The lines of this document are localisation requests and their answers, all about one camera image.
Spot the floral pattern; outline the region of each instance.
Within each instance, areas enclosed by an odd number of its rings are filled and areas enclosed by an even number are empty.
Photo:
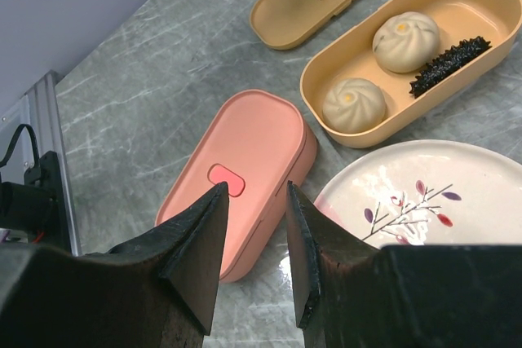
[[[398,215],[392,216],[390,213],[384,214],[379,217],[381,212],[381,203],[377,204],[375,211],[370,208],[366,208],[364,216],[366,221],[371,224],[369,234],[363,238],[367,240],[371,236],[378,232],[386,233],[390,236],[394,236],[396,241],[400,244],[411,244],[409,237],[414,236],[419,232],[419,225],[426,225],[429,222],[428,218],[414,218],[414,211],[426,210],[434,215],[437,220],[447,226],[452,227],[453,221],[445,214],[439,212],[442,208],[440,205],[433,205],[431,200],[437,196],[443,196],[447,200],[461,201],[462,198],[455,192],[448,192],[453,184],[448,185],[435,192],[435,189],[427,187],[420,179],[415,183],[415,189],[420,195],[420,201],[415,203],[411,200],[406,200],[406,194],[402,192],[402,196],[392,196],[391,202],[398,209]]]

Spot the white wall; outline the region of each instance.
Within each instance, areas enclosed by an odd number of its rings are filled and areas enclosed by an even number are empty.
[[[0,0],[0,113],[48,70],[66,74],[147,0]]]

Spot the white plate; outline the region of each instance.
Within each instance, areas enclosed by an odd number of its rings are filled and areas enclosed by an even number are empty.
[[[315,204],[377,248],[519,244],[522,165],[465,143],[399,143],[350,164]]]

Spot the marble surface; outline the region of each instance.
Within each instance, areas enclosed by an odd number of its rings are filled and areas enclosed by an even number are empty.
[[[369,150],[331,140],[299,95],[306,63],[386,0],[356,0],[292,51],[268,49],[249,26],[256,0],[149,0],[58,86],[84,252],[153,226],[157,210],[221,104],[248,88],[298,106],[320,151],[303,190],[314,199]],[[385,142],[448,139],[522,161],[522,47],[472,88]],[[205,346],[300,347],[280,225],[251,273],[219,289]]]

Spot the pink lunch box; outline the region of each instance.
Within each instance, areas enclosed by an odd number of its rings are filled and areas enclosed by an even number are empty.
[[[220,279],[239,280],[283,217],[286,183],[303,182],[316,152],[316,137],[293,104],[265,91],[242,91],[210,124],[161,206],[156,225],[226,181],[230,206]]]

